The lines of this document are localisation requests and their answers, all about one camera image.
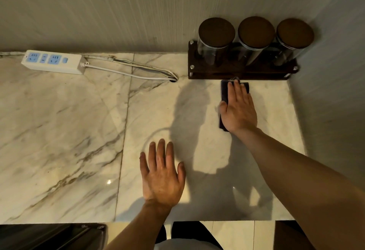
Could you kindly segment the glass jar with brown lid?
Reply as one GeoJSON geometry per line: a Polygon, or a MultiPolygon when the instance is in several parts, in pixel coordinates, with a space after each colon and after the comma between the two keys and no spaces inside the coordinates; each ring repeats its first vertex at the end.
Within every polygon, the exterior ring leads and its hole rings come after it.
{"type": "Polygon", "coordinates": [[[238,60],[244,66],[253,64],[274,37],[275,28],[267,19],[259,16],[245,18],[238,27],[238,39],[241,44],[238,60]]]}
{"type": "Polygon", "coordinates": [[[272,60],[275,66],[282,66],[297,58],[301,52],[314,42],[315,34],[310,25],[297,18],[281,21],[276,28],[276,55],[272,60]]]}
{"type": "Polygon", "coordinates": [[[226,58],[235,39],[235,28],[226,19],[212,17],[204,20],[198,29],[197,53],[209,66],[218,67],[226,58]]]}

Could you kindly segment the person's right forearm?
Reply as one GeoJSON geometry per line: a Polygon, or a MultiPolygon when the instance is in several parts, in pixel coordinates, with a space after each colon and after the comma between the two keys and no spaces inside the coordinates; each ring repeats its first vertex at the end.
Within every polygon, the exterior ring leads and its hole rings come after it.
{"type": "Polygon", "coordinates": [[[365,250],[365,191],[259,128],[231,132],[316,250],[365,250]]]}

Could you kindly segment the person's left hand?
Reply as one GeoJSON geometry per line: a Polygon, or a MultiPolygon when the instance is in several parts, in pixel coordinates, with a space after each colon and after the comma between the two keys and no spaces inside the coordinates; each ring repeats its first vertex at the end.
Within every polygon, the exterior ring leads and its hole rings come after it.
{"type": "Polygon", "coordinates": [[[157,170],[156,166],[157,145],[151,142],[146,155],[149,173],[147,177],[142,177],[143,196],[145,201],[156,200],[175,207],[180,202],[185,186],[180,186],[177,179],[174,144],[165,143],[166,168],[162,170],[157,170]]]}

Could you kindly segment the dark brown furniture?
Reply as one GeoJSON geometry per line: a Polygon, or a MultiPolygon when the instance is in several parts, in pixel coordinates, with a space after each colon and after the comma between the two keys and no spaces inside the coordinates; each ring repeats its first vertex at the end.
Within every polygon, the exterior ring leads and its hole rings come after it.
{"type": "Polygon", "coordinates": [[[275,221],[273,250],[316,250],[296,220],[275,221]]]}

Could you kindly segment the person's white shirt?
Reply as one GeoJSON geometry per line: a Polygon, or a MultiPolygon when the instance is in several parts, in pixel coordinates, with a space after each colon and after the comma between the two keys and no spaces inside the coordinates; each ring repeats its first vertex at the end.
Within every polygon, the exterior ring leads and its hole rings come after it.
{"type": "Polygon", "coordinates": [[[216,245],[196,239],[167,239],[155,244],[153,250],[222,250],[216,245]]]}

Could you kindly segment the person's dark trousers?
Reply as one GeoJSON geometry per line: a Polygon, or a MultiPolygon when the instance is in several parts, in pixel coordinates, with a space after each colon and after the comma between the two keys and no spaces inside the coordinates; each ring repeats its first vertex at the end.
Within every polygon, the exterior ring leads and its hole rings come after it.
{"type": "MultiPolygon", "coordinates": [[[[196,239],[210,242],[223,250],[219,242],[200,221],[175,221],[171,226],[171,239],[196,239]]],[[[158,233],[156,243],[167,240],[167,231],[163,225],[158,233]]]]}

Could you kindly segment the dark cleaning cloth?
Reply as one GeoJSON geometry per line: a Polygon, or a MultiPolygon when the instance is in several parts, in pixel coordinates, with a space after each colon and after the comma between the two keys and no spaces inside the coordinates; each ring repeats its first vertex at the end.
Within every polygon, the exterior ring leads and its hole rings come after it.
{"type": "MultiPolygon", "coordinates": [[[[233,77],[229,80],[222,80],[221,81],[221,101],[224,101],[226,104],[228,104],[228,102],[229,102],[229,99],[228,99],[228,83],[232,83],[232,85],[234,86],[234,81],[235,80],[237,80],[240,84],[244,85],[247,93],[249,93],[249,91],[250,91],[249,83],[248,82],[241,82],[238,77],[233,77]]],[[[220,110],[219,110],[219,113],[220,113],[219,128],[222,129],[225,132],[228,132],[225,125],[223,124],[220,110]]]]}

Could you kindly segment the white power strip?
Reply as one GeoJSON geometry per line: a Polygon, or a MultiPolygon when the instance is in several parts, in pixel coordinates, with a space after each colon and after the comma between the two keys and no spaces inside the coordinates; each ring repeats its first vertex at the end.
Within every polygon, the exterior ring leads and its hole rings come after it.
{"type": "Polygon", "coordinates": [[[81,54],[27,50],[21,64],[32,70],[83,75],[88,62],[81,54]]]}

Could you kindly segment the person's right hand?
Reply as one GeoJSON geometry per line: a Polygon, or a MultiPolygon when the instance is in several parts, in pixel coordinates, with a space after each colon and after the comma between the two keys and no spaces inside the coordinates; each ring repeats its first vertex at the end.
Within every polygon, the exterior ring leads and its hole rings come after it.
{"type": "Polygon", "coordinates": [[[227,118],[223,121],[226,129],[237,137],[241,137],[247,131],[257,128],[257,112],[248,106],[248,93],[243,84],[241,85],[243,100],[236,101],[234,86],[228,83],[228,108],[227,118]]]}

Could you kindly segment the dark wooden jar rack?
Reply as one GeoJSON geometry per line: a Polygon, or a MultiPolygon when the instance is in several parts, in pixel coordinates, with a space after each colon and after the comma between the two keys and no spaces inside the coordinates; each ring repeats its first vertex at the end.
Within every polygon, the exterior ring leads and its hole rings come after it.
{"type": "Polygon", "coordinates": [[[245,66],[237,60],[224,57],[221,64],[209,65],[204,58],[198,57],[198,42],[188,43],[188,78],[223,80],[238,77],[240,80],[287,80],[292,74],[298,73],[300,66],[293,59],[282,66],[276,66],[271,61],[258,57],[253,63],[245,66]]]}

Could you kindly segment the person's left forearm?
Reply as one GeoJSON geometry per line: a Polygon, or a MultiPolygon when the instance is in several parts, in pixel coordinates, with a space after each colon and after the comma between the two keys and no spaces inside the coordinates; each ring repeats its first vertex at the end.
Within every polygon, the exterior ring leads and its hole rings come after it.
{"type": "Polygon", "coordinates": [[[159,231],[172,207],[147,200],[135,219],[104,250],[154,250],[159,231]]]}

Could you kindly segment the black waste bin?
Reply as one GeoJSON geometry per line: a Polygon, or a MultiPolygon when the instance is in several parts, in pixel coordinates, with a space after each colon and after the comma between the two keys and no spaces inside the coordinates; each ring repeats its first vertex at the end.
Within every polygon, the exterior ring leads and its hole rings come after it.
{"type": "Polygon", "coordinates": [[[0,250],[103,250],[107,242],[100,223],[0,225],[0,250]]]}

